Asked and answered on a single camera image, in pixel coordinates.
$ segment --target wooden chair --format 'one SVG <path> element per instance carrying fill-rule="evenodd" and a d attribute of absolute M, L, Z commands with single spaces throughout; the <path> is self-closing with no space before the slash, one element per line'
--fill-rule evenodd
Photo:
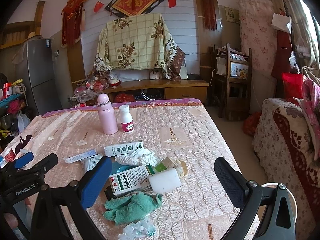
<path fill-rule="evenodd" d="M 252 49 L 249 49 L 247 61 L 230 58 L 230 44 L 226 44 L 226 55 L 218 54 L 218 46 L 209 47 L 209 52 L 212 60 L 212 96 L 215 95 L 215 85 L 221 85 L 219 117 L 225 117 L 231 121 L 246 119 L 249 115 L 250 100 L 251 100 L 251 76 L 252 76 Z M 227 60 L 226 75 L 217 74 L 218 65 L 217 57 L 222 57 Z M 231 77 L 231 64 L 238 63 L 248 66 L 247 78 Z M 230 88 L 237 91 L 237 96 L 230 96 Z"/>

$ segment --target chinese character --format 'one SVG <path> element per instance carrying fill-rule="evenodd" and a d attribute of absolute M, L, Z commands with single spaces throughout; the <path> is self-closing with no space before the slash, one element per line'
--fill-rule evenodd
<path fill-rule="evenodd" d="M 129 8 L 131 8 L 131 4 L 132 4 L 132 0 L 127 0 L 126 2 L 124 2 L 125 4 L 127 4 L 127 6 Z M 134 0 L 134 5 L 137 7 L 142 6 L 143 1 L 142 0 Z"/>

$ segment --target floor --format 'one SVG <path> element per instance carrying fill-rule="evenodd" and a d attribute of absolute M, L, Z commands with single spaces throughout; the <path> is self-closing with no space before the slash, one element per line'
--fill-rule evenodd
<path fill-rule="evenodd" d="M 258 158 L 253 153 L 253 138 L 242 131 L 243 121 L 231 122 L 224 118 L 219 118 L 217 107 L 209 106 L 206 109 L 228 144 L 243 176 L 247 180 L 255 180 L 260 185 L 267 183 L 268 180 L 264 169 L 260 166 Z"/>

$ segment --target red flag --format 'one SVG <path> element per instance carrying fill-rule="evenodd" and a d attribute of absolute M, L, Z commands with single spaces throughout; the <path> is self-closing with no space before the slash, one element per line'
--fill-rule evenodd
<path fill-rule="evenodd" d="M 175 7 L 177 4 L 177 0 L 168 0 L 169 8 Z"/>
<path fill-rule="evenodd" d="M 102 6 L 104 6 L 104 3 L 97 1 L 96 5 L 95 5 L 95 7 L 94 7 L 94 9 L 93 9 L 93 11 L 94 11 L 94 12 L 99 11 Z"/>

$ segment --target white bucket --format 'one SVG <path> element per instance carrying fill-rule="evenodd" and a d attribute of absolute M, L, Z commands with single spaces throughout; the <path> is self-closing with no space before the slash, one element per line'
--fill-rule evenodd
<path fill-rule="evenodd" d="M 263 184 L 261 185 L 261 187 L 272 187 L 272 188 L 276 188 L 277 185 L 279 183 L 275 183 L 275 182 L 270 182 L 270 183 L 266 183 L 266 184 Z M 291 208 L 292 208 L 292 213 L 293 213 L 293 217 L 294 217 L 294 223 L 296 223 L 297 221 L 297 203 L 296 203 L 296 200 L 293 196 L 293 194 L 291 193 L 290 190 L 288 190 L 288 193 L 289 193 L 289 199 L 290 199 L 290 204 L 291 204 Z"/>

